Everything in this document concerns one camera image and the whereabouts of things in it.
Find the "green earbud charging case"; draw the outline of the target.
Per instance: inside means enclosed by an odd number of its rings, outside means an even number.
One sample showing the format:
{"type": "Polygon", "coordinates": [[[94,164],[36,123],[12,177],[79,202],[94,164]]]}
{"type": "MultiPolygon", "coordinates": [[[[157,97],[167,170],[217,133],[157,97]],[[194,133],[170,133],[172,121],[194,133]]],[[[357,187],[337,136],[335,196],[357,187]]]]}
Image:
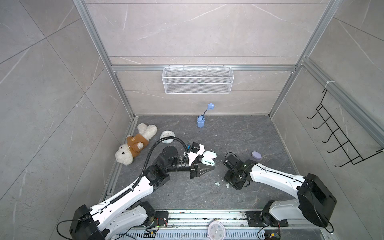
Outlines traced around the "green earbud charging case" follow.
{"type": "Polygon", "coordinates": [[[206,151],[203,153],[202,163],[208,166],[214,166],[214,159],[217,157],[217,154],[214,152],[206,151]]]}

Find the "purple earbud charging case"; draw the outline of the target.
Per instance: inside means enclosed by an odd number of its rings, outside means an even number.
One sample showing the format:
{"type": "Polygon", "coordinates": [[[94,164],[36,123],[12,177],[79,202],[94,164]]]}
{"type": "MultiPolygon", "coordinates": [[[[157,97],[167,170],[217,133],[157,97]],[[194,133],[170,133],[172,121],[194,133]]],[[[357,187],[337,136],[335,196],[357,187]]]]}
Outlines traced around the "purple earbud charging case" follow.
{"type": "Polygon", "coordinates": [[[254,158],[255,160],[261,160],[262,159],[262,155],[259,153],[259,152],[256,152],[256,151],[253,151],[251,153],[251,156],[252,158],[254,158]]]}

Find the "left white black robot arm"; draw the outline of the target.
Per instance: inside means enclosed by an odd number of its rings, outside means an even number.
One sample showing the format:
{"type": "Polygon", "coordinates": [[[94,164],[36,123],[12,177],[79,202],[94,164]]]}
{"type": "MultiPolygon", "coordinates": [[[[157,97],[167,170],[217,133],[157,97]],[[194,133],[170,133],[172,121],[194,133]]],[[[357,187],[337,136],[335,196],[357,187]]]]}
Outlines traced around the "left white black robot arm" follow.
{"type": "Polygon", "coordinates": [[[146,168],[141,179],[97,205],[79,207],[70,226],[71,238],[110,240],[132,227],[152,224],[156,212],[148,202],[141,200],[163,186],[170,179],[169,172],[188,171],[193,179],[214,170],[217,155],[193,143],[186,157],[183,163],[177,149],[167,146],[146,168]]]}

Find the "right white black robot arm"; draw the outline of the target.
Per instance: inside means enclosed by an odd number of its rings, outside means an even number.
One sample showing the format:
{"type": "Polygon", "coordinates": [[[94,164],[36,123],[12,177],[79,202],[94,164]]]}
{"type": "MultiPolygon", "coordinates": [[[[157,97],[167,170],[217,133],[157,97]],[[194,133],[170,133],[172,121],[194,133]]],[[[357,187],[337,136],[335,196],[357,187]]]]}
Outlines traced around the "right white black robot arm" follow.
{"type": "Polygon", "coordinates": [[[225,181],[236,190],[255,182],[293,196],[293,199],[288,201],[268,201],[257,217],[257,220],[266,226],[289,219],[306,219],[321,228],[330,225],[337,200],[318,176],[292,175],[268,168],[253,160],[242,162],[233,153],[225,156],[224,165],[229,169],[225,181]]]}

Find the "blue cup holder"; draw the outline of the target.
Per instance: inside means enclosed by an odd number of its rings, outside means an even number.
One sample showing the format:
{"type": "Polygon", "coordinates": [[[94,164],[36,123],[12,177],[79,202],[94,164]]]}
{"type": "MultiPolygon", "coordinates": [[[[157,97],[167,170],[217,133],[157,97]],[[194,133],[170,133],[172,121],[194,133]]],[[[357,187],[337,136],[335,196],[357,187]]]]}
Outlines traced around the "blue cup holder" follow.
{"type": "Polygon", "coordinates": [[[204,116],[198,116],[197,118],[197,127],[203,128],[205,125],[205,117],[204,116]]]}

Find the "small round white clock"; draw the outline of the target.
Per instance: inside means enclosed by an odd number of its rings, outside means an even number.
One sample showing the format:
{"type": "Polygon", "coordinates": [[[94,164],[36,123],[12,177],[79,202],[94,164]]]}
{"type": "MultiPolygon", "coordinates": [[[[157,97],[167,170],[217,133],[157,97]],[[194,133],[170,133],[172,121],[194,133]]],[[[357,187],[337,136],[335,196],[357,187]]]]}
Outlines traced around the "small round white clock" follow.
{"type": "MultiPolygon", "coordinates": [[[[163,131],[161,133],[161,136],[160,138],[166,138],[166,137],[174,137],[175,136],[175,133],[173,131],[163,131]]],[[[167,140],[163,140],[162,143],[163,144],[171,144],[174,140],[173,139],[167,139],[167,140]]]]}

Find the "pink round clock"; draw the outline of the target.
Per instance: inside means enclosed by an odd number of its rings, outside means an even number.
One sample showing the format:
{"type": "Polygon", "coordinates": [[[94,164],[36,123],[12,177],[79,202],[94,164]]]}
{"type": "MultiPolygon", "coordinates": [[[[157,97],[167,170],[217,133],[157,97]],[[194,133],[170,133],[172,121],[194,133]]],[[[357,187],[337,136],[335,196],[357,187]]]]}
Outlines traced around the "pink round clock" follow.
{"type": "Polygon", "coordinates": [[[208,238],[210,240],[224,240],[226,230],[224,225],[219,221],[212,221],[208,226],[208,238]]]}

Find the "white plush bear toy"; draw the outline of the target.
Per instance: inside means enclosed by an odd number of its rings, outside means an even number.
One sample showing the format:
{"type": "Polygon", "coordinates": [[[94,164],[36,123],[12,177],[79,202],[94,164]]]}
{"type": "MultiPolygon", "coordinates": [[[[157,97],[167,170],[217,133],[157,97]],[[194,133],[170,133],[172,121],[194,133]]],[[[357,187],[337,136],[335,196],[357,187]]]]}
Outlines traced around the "white plush bear toy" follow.
{"type": "Polygon", "coordinates": [[[127,136],[127,142],[121,145],[115,153],[115,159],[118,163],[125,166],[130,165],[158,131],[157,126],[147,126],[144,123],[139,124],[137,129],[139,132],[135,136],[127,136]]]}

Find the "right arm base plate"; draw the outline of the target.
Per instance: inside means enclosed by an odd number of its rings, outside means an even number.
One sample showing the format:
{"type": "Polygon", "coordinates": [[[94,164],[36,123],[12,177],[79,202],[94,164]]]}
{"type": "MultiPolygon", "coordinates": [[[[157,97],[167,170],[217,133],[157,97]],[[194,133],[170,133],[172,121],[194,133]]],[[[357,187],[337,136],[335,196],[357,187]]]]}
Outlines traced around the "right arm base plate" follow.
{"type": "Polygon", "coordinates": [[[288,227],[288,221],[278,221],[268,213],[262,211],[246,211],[244,215],[249,227],[288,227]]]}

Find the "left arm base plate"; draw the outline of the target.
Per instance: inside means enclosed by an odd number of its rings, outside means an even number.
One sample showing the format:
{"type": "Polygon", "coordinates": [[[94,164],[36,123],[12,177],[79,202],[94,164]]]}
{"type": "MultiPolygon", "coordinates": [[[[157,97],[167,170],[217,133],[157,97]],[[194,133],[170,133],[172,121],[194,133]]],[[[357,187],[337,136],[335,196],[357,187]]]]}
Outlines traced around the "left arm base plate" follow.
{"type": "Polygon", "coordinates": [[[167,227],[169,220],[168,211],[156,211],[154,215],[150,216],[143,224],[142,227],[146,228],[157,228],[167,227]]]}

